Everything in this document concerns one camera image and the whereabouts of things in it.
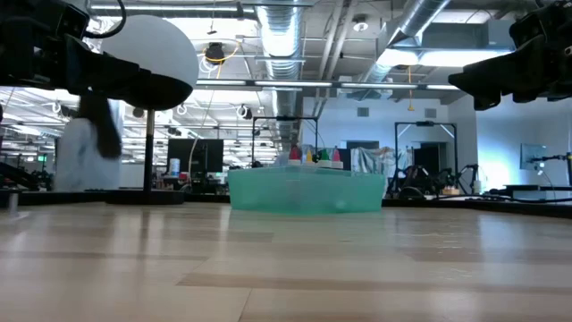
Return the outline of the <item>person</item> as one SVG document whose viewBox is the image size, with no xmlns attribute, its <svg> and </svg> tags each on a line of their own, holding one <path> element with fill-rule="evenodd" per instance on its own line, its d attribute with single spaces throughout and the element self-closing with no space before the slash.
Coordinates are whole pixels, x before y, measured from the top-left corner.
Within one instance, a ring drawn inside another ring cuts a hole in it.
<svg viewBox="0 0 572 322">
<path fill-rule="evenodd" d="M 106 97 L 80 97 L 75 118 L 57 143 L 54 190 L 116 190 L 120 185 L 122 138 Z"/>
</svg>

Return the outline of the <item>silver diagonal duct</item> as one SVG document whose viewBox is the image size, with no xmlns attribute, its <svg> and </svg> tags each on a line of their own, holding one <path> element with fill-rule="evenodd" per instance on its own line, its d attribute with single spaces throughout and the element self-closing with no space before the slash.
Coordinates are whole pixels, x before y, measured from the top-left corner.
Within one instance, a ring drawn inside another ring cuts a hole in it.
<svg viewBox="0 0 572 322">
<path fill-rule="evenodd" d="M 414 51 L 395 49 L 394 46 L 403 42 L 407 47 L 419 46 L 423 32 L 449 2 L 450 0 L 407 0 L 402 15 L 383 24 L 376 42 L 378 57 L 360 76 L 359 81 L 379 83 L 393 67 L 416 65 L 418 58 Z"/>
</svg>

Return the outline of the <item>silver ventilation duct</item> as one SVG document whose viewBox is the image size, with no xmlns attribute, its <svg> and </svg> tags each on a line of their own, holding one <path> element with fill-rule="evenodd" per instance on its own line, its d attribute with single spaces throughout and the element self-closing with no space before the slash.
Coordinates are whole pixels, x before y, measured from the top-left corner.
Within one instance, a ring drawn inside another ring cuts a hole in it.
<svg viewBox="0 0 572 322">
<path fill-rule="evenodd" d="M 304 9 L 297 6 L 270 5 L 258 6 L 256 11 L 264 55 L 280 58 L 265 62 L 268 78 L 272 81 L 298 81 L 301 63 L 293 59 L 300 58 L 302 52 L 300 34 Z M 294 91 L 274 91 L 274 115 L 296 115 L 297 97 L 298 94 Z M 282 143 L 292 143 L 296 140 L 294 122 L 276 121 L 276 126 L 277 137 Z"/>
</svg>

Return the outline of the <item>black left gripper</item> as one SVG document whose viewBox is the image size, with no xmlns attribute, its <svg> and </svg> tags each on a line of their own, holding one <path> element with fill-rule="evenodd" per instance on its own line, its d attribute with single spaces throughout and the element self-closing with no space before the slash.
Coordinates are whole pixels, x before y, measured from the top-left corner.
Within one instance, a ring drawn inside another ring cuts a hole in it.
<svg viewBox="0 0 572 322">
<path fill-rule="evenodd" d="M 151 71 L 90 51 L 81 41 L 86 27 L 83 17 L 54 23 L 11 17 L 0 22 L 0 86 L 126 99 L 130 88 L 149 79 Z"/>
</svg>

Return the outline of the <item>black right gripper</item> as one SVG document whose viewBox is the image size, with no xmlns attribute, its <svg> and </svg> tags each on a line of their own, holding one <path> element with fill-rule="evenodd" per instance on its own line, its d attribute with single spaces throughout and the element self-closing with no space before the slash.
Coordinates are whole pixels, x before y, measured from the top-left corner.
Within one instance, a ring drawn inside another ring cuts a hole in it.
<svg viewBox="0 0 572 322">
<path fill-rule="evenodd" d="M 534 93 L 547 101 L 572 98 L 572 26 L 535 26 L 534 33 L 542 38 L 532 38 L 510 54 L 466 65 L 449 76 L 449 84 L 473 95 L 476 111 L 501 102 L 501 95 L 479 96 L 486 91 Z"/>
</svg>

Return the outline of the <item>white globe table lamp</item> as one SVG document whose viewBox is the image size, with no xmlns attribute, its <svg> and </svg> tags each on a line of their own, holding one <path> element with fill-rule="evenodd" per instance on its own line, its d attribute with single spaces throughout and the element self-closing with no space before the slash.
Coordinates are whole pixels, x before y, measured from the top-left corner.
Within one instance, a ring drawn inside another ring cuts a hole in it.
<svg viewBox="0 0 572 322">
<path fill-rule="evenodd" d="M 152 188 L 155 113 L 183 103 L 198 81 L 198 59 L 189 38 L 178 27 L 153 15 L 132 15 L 117 25 L 119 32 L 102 41 L 103 51 L 135 63 L 140 76 L 126 85 L 119 99 L 147 111 L 143 188 L 106 193 L 113 205 L 180 205 L 179 191 Z"/>
</svg>

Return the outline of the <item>long ceiling light strip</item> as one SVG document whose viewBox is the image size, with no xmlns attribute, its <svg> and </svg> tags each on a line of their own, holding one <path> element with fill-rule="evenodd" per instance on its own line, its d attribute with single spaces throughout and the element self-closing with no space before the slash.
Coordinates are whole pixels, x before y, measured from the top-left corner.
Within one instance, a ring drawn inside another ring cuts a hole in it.
<svg viewBox="0 0 572 322">
<path fill-rule="evenodd" d="M 425 83 L 354 83 L 342 82 L 339 84 L 343 89 L 407 89 L 407 90 L 448 90 L 456 91 L 459 88 L 446 84 Z"/>
<path fill-rule="evenodd" d="M 197 82 L 198 86 L 219 87 L 294 87 L 294 88 L 331 88 L 331 82 L 324 81 L 287 81 L 287 80 L 206 80 Z"/>
</svg>

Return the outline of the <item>large ceiling light panel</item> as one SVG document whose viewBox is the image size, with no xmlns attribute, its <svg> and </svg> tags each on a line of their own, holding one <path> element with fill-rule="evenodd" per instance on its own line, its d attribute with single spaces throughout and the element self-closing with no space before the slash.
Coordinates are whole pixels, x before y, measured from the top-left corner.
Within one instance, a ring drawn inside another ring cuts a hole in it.
<svg viewBox="0 0 572 322">
<path fill-rule="evenodd" d="M 413 50 L 385 49 L 375 64 L 386 67 L 398 65 L 422 65 L 432 67 L 463 67 L 487 59 L 511 54 L 509 49 L 452 49 L 452 50 Z"/>
</svg>

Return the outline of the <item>black background equipment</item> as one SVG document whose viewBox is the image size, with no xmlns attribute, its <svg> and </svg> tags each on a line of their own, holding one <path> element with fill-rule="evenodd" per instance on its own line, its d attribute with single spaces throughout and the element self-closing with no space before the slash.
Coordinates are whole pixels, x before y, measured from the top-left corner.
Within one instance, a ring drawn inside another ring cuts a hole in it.
<svg viewBox="0 0 572 322">
<path fill-rule="evenodd" d="M 385 197 L 387 199 L 424 200 L 429 196 L 435 199 L 461 195 L 479 195 L 479 165 L 466 165 L 459 173 L 445 168 L 430 174 L 422 165 L 410 165 L 397 169 L 389 180 Z"/>
</svg>

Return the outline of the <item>black ceiling device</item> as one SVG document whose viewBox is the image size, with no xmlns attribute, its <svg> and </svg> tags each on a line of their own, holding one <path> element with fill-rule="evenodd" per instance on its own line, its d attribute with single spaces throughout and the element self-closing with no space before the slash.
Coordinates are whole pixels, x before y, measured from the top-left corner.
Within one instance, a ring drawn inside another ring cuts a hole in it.
<svg viewBox="0 0 572 322">
<path fill-rule="evenodd" d="M 211 42 L 206 48 L 205 59 L 211 64 L 221 64 L 225 60 L 223 44 L 220 42 Z"/>
</svg>

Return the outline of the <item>grey cloth cover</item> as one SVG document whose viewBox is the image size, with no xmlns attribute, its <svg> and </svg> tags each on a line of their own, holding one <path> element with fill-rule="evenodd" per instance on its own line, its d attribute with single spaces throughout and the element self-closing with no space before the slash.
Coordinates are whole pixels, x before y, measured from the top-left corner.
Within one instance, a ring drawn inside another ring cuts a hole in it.
<svg viewBox="0 0 572 322">
<path fill-rule="evenodd" d="M 382 174 L 389 178 L 395 171 L 394 150 L 389 147 L 353 148 L 350 151 L 350 169 L 352 172 Z"/>
</svg>

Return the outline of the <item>translucent green plastic bin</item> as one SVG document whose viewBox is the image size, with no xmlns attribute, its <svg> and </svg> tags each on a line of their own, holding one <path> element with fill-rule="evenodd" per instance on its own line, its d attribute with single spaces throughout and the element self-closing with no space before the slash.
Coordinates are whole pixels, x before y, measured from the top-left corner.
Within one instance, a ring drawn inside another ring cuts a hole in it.
<svg viewBox="0 0 572 322">
<path fill-rule="evenodd" d="M 230 170 L 228 183 L 236 210 L 321 215 L 380 211 L 386 179 L 381 174 L 288 165 Z"/>
</svg>

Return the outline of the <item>wall mounted monitor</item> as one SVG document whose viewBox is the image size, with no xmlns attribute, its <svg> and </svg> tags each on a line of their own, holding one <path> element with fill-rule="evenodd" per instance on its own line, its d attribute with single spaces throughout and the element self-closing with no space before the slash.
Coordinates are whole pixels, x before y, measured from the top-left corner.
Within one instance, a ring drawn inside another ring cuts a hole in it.
<svg viewBox="0 0 572 322">
<path fill-rule="evenodd" d="M 520 145 L 519 169 L 520 170 L 541 170 L 543 168 L 543 158 L 547 156 L 545 145 L 527 144 Z"/>
</svg>

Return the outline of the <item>black computer monitor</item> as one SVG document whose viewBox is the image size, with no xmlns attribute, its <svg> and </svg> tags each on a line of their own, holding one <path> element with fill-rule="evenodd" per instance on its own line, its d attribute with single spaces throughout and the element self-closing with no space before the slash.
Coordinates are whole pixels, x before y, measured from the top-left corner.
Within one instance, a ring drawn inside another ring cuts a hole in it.
<svg viewBox="0 0 572 322">
<path fill-rule="evenodd" d="M 168 166 L 178 159 L 181 172 L 219 173 L 223 170 L 223 140 L 174 139 L 168 141 Z"/>
</svg>

